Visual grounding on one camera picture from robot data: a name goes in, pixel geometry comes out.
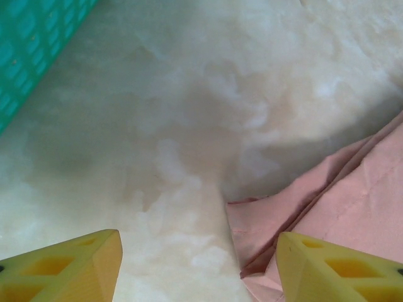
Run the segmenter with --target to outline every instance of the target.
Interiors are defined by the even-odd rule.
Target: yellow plastic part
[[[276,260],[286,302],[402,302],[403,264],[292,232]]]
[[[122,263],[117,230],[0,261],[0,302],[110,302]]]

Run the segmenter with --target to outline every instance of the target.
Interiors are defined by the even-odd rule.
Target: crumpled pink fabric
[[[403,112],[267,198],[227,204],[241,278],[255,301],[284,302],[274,257],[294,231],[403,262]]]

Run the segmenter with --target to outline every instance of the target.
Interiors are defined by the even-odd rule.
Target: pink cloth
[[[255,301],[284,301],[273,257],[283,231],[403,262],[402,123],[403,113],[277,195],[227,205],[241,278]]]

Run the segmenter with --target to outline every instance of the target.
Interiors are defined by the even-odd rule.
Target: green plastic crate
[[[97,0],[0,0],[0,133]]]

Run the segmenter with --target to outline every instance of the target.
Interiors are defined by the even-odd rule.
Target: floor
[[[100,0],[0,139],[0,258],[121,232],[114,301],[250,301],[226,201],[403,108],[400,0]]]

